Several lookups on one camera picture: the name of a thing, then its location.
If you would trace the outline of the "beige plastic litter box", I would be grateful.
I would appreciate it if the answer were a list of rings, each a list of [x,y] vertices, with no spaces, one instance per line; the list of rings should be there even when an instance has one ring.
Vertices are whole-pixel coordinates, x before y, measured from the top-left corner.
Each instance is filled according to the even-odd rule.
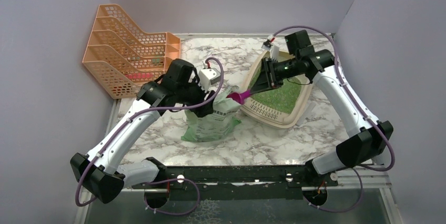
[[[271,127],[279,129],[293,127],[302,115],[306,105],[311,102],[309,97],[313,88],[313,85],[309,83],[309,80],[305,75],[295,77],[301,81],[302,86],[300,95],[291,113],[287,114],[276,111],[258,101],[253,100],[251,96],[246,99],[245,103],[241,107],[241,111],[248,117]]]

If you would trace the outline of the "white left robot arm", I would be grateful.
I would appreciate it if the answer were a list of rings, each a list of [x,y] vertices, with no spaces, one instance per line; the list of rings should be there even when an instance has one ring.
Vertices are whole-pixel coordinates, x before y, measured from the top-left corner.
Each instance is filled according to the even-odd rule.
[[[142,133],[166,111],[190,110],[199,117],[213,112],[213,103],[222,88],[222,63],[209,57],[205,68],[175,59],[167,72],[142,85],[127,114],[86,154],[76,153],[70,165],[78,182],[75,204],[86,206],[96,199],[109,203],[123,188],[147,182],[160,187],[165,173],[151,160],[135,165],[121,161]]]

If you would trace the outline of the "green litter bag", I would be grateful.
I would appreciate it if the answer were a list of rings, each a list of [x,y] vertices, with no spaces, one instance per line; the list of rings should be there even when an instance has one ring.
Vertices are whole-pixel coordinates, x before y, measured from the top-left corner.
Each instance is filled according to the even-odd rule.
[[[212,105],[212,113],[204,117],[200,118],[192,111],[186,110],[187,130],[181,136],[181,140],[210,142],[222,140],[231,134],[241,124],[241,120],[236,117],[241,104],[229,98],[228,95],[238,91],[238,86],[231,86],[220,92]]]

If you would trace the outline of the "white bag sealing clip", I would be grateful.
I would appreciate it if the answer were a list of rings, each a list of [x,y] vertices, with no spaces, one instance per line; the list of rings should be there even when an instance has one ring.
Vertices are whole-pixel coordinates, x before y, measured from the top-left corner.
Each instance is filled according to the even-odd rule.
[[[312,111],[316,106],[316,102],[315,101],[311,101],[310,103],[308,103],[302,113],[302,115],[300,116],[300,118],[298,119],[298,121],[296,122],[296,126],[300,127],[302,124],[304,124],[307,120],[310,120],[312,118]]]

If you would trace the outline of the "purple plastic litter scoop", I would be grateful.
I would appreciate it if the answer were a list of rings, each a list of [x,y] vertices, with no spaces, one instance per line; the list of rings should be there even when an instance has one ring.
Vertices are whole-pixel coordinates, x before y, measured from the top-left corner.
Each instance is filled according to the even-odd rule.
[[[233,93],[229,94],[227,96],[227,98],[231,98],[235,102],[243,105],[245,103],[246,99],[249,98],[250,96],[251,96],[251,91],[250,90],[246,90],[246,91],[241,92],[241,93],[233,92]]]

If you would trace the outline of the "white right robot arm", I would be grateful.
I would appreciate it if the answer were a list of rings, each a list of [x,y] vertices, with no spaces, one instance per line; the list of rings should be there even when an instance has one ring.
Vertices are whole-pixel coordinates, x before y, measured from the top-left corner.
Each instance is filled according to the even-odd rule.
[[[382,121],[369,112],[357,94],[349,89],[334,52],[327,49],[316,51],[306,30],[285,37],[291,59],[277,61],[273,52],[274,35],[263,43],[270,56],[261,60],[260,72],[250,87],[250,94],[275,90],[286,79],[305,75],[328,98],[342,120],[348,139],[335,150],[306,162],[303,178],[315,186],[324,180],[325,174],[361,165],[364,161],[382,154],[393,133],[389,121]]]

